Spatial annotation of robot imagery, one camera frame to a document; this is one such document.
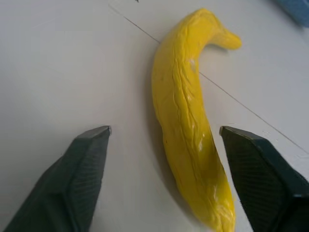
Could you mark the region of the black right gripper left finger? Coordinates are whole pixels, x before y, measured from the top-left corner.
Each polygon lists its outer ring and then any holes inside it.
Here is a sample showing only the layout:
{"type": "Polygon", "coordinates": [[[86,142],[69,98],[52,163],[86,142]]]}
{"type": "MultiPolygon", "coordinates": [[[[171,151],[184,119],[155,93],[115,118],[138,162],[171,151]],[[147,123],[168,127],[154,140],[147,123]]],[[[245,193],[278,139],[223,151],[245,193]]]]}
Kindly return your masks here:
{"type": "Polygon", "coordinates": [[[75,137],[3,232],[89,232],[111,133],[110,126],[101,126],[75,137]]]}

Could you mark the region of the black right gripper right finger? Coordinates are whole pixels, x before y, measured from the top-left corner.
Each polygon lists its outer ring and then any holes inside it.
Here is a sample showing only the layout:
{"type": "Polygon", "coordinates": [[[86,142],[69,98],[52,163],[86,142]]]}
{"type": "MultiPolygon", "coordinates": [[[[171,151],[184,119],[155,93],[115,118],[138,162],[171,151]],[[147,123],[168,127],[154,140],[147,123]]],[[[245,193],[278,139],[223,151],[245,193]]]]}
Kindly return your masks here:
{"type": "Polygon", "coordinates": [[[220,128],[233,183],[254,232],[309,232],[309,182],[272,143],[220,128]]]}

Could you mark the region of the yellow banana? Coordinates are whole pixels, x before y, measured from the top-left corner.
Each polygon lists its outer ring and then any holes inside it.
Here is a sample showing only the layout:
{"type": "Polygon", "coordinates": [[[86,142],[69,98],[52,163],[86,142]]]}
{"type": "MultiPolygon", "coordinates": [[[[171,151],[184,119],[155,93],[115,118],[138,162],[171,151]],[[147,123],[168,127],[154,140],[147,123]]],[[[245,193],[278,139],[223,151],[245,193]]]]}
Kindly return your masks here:
{"type": "Polygon", "coordinates": [[[208,122],[198,58],[208,44],[241,47],[209,10],[183,18],[162,40],[152,69],[152,97],[166,157],[193,214],[214,232],[234,232],[233,196],[208,122]]]}

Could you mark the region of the blue cloth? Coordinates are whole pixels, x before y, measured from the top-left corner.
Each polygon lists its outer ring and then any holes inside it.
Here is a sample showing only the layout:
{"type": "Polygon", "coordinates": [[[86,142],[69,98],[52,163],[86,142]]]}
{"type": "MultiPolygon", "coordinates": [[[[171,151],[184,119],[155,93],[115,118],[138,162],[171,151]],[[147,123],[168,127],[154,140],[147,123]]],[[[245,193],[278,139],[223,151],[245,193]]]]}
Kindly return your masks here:
{"type": "Polygon", "coordinates": [[[309,0],[270,0],[299,26],[309,28],[309,0]]]}

